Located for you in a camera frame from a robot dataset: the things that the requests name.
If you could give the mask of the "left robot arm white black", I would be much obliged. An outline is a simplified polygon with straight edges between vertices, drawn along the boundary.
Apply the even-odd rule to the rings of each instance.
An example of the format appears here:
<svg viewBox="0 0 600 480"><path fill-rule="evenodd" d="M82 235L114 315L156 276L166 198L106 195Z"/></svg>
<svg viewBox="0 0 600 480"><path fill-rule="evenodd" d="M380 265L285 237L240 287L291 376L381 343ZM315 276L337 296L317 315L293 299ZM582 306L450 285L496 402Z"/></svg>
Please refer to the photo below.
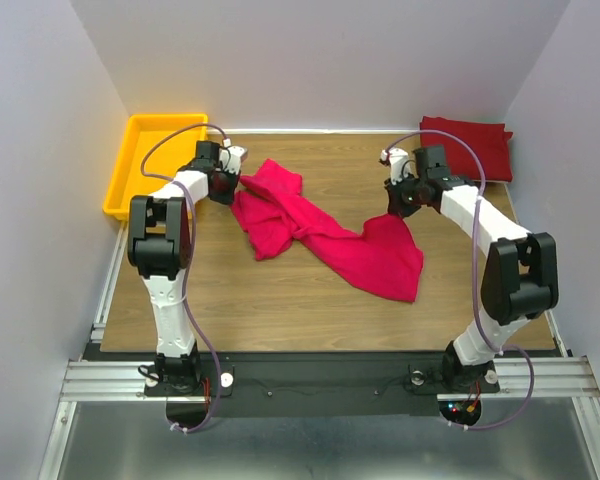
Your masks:
<svg viewBox="0 0 600 480"><path fill-rule="evenodd" d="M189 395L203 383L193 325L187 313L185 286L194 253L197 202L209 198L230 205L247 149L229 140L196 143L194 158L166 184L130 201L128 259L149 295L157 332L154 365L142 366L153 395Z"/></svg>

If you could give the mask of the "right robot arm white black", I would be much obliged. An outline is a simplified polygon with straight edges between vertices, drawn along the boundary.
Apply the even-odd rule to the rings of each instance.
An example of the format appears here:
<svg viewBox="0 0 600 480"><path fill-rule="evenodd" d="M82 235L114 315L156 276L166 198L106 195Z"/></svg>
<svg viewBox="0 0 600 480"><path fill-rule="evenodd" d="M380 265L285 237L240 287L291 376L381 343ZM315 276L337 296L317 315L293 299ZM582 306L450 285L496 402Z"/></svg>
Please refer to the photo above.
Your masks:
<svg viewBox="0 0 600 480"><path fill-rule="evenodd" d="M509 339L558 302L554 238L510 220L468 178L452 174L441 145L413 153L392 147L380 162L390 169L389 213L405 218L431 207L471 238L474 257L485 255L485 269L472 271L474 318L447 346L440 378L452 390L492 382L492 362Z"/></svg>

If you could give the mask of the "pink red t shirt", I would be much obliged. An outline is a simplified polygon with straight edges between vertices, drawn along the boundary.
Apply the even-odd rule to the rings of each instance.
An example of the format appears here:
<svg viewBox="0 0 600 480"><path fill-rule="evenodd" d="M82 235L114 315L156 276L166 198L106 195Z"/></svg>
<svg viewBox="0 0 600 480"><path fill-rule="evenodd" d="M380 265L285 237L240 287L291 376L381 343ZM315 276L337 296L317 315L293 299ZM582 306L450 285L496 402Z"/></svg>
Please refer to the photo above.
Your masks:
<svg viewBox="0 0 600 480"><path fill-rule="evenodd" d="M302 195L303 178L267 159L240 179L231 211L258 261L297 241L351 286L378 297L416 301L424 254L404 221L383 214L356 233Z"/></svg>

